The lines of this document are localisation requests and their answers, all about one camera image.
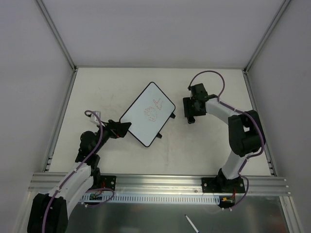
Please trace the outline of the black bone-shaped eraser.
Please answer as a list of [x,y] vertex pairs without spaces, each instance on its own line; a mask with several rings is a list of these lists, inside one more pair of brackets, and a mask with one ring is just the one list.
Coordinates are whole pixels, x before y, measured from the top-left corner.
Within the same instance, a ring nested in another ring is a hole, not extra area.
[[187,118],[187,121],[188,121],[188,124],[193,124],[193,123],[195,123],[194,117],[188,117],[188,118]]

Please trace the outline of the white whiteboard black frame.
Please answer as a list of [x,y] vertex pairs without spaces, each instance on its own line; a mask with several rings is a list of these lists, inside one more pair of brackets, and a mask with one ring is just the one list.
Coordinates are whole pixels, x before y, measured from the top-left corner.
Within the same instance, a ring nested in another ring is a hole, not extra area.
[[149,147],[175,109],[175,104],[158,85],[150,82],[120,117],[120,122],[132,123],[129,133]]

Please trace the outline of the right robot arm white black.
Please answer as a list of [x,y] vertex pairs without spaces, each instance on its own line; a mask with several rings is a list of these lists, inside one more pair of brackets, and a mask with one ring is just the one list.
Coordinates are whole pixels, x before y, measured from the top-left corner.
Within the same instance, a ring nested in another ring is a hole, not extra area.
[[189,124],[195,117],[213,115],[228,126],[231,148],[225,165],[219,170],[213,184],[223,192],[234,188],[247,159],[262,153],[265,138],[259,115],[255,110],[238,110],[221,101],[216,95],[209,95],[202,83],[189,86],[190,97],[183,98],[184,115]]

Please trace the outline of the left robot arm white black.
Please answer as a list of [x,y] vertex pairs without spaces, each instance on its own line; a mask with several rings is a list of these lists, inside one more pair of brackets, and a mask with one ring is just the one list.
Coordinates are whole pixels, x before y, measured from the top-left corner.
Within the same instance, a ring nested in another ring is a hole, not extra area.
[[70,214],[84,193],[88,190],[114,192],[111,188],[100,187],[100,157],[97,153],[108,139],[125,137],[130,126],[130,122],[109,120],[101,122],[97,132],[86,131],[81,134],[73,168],[48,193],[39,193],[34,197],[27,232],[64,233]]

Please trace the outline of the white marker pen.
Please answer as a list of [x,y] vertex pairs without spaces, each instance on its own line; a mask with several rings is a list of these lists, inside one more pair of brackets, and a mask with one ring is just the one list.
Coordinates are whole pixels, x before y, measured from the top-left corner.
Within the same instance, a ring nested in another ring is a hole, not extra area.
[[191,221],[191,219],[185,215],[185,218],[186,220],[188,221],[188,223],[191,225],[191,227],[193,228],[193,230],[196,232],[196,233],[199,233],[199,230],[196,228],[196,226],[194,225],[194,223]]

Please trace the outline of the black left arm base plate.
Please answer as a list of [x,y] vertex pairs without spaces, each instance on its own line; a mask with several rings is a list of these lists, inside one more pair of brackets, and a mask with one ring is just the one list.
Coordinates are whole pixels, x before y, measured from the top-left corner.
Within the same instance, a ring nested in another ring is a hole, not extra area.
[[116,176],[112,175],[101,175],[98,188],[109,188],[115,191],[116,188]]

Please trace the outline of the left aluminium frame post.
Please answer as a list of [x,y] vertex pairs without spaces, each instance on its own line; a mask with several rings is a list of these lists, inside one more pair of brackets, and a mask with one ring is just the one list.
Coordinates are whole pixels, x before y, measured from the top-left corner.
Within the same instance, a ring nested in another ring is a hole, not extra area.
[[70,66],[71,70],[75,71],[76,70],[76,65],[51,17],[51,14],[49,13],[45,3],[43,0],[35,0],[36,5],[38,6],[38,9],[40,10],[44,20],[46,21],[53,37],[55,38],[62,54],[64,55],[68,65]]

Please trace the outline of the aluminium frame post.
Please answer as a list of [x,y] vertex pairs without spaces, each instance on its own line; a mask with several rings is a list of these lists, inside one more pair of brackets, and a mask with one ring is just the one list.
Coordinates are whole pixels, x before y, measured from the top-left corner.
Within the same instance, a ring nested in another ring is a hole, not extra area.
[[256,58],[258,57],[259,53],[263,49],[264,45],[266,44],[267,40],[269,39],[270,35],[274,31],[275,27],[277,26],[278,22],[280,21],[281,17],[287,10],[288,6],[290,5],[291,0],[283,0],[281,5],[279,6],[278,10],[276,11],[275,15],[273,16],[271,22],[269,23],[267,29],[265,30],[262,38],[260,39],[258,45],[256,46],[254,52],[252,53],[249,61],[247,62],[246,66],[244,67],[243,71],[245,74],[248,73],[250,68],[252,67],[253,63],[255,62]]
[[36,5],[38,6],[38,9],[40,10],[44,20],[46,21],[53,37],[55,38],[62,54],[64,55],[68,65],[70,66],[71,70],[75,71],[76,70],[76,65],[51,17],[51,14],[49,13],[45,3],[43,0],[35,0]]

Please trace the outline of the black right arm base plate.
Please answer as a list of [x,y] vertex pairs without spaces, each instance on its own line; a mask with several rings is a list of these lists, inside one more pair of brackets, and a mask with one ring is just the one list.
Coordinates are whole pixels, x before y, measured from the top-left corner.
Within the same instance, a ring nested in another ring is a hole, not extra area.
[[203,177],[201,178],[201,187],[203,193],[245,193],[245,186],[241,177],[232,180],[225,179],[224,181],[216,177]]

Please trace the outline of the aluminium mounting rail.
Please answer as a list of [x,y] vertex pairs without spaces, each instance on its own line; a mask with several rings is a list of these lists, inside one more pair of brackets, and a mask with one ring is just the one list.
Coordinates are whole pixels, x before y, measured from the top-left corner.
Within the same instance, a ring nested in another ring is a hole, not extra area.
[[[29,191],[49,191],[65,176],[65,173],[34,173],[29,184]],[[116,174],[118,194],[202,194],[201,176],[198,175],[138,175]],[[283,177],[249,176],[244,185],[249,185],[251,196],[291,196],[292,191]]]

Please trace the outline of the right aluminium frame post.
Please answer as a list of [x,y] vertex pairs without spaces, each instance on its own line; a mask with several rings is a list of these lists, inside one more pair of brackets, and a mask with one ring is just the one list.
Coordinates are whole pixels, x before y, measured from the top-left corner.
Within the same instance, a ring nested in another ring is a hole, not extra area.
[[269,23],[267,29],[265,30],[262,38],[260,39],[258,45],[256,46],[254,52],[252,53],[249,61],[247,62],[246,66],[244,67],[243,71],[245,74],[248,73],[250,68],[252,67],[253,63],[255,62],[256,58],[258,57],[259,53],[263,49],[264,45],[266,44],[267,40],[269,39],[270,35],[274,31],[275,27],[277,26],[278,22],[280,21],[281,17],[287,10],[288,6],[290,5],[291,0],[283,0],[281,5],[279,6],[278,10],[276,11],[275,15],[273,16],[271,22]]

